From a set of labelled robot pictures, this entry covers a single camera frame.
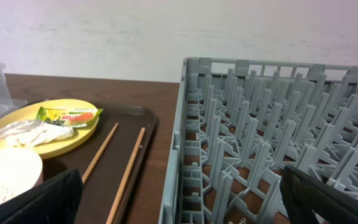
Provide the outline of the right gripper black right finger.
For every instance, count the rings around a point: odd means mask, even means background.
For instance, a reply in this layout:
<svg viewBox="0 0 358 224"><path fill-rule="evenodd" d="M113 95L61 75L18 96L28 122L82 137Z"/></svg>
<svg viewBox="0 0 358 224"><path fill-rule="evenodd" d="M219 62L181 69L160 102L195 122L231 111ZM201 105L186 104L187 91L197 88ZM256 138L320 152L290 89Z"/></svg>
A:
<svg viewBox="0 0 358 224"><path fill-rule="evenodd" d="M296 167L284 168L280 191L291 223L358 223L358 200Z"/></svg>

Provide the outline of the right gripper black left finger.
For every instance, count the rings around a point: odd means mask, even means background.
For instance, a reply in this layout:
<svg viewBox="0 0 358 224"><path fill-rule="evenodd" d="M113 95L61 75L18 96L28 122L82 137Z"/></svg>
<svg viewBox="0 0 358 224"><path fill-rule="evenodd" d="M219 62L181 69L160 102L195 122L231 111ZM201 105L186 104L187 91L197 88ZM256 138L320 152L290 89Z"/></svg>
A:
<svg viewBox="0 0 358 224"><path fill-rule="evenodd" d="M0 223L74 223L83 192L78 169L68 169L0 204Z"/></svg>

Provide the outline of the yellow plate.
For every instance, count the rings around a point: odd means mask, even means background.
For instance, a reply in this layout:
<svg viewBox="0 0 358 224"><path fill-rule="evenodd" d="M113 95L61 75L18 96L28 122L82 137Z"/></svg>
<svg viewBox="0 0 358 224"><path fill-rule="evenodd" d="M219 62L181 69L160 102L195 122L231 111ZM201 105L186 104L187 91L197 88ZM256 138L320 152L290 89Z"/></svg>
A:
<svg viewBox="0 0 358 224"><path fill-rule="evenodd" d="M24 148L48 159L84 143L102 109L83 100L61 99L25 106L0 119L0 149Z"/></svg>

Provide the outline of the green orange snack wrapper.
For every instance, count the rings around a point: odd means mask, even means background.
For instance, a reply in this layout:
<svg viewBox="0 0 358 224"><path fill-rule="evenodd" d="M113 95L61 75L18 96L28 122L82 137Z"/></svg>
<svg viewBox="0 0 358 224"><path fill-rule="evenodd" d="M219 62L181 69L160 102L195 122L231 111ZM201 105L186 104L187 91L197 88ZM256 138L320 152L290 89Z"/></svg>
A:
<svg viewBox="0 0 358 224"><path fill-rule="evenodd" d="M92 123L103 109L44 108L40 107L37 120L58 126L83 128Z"/></svg>

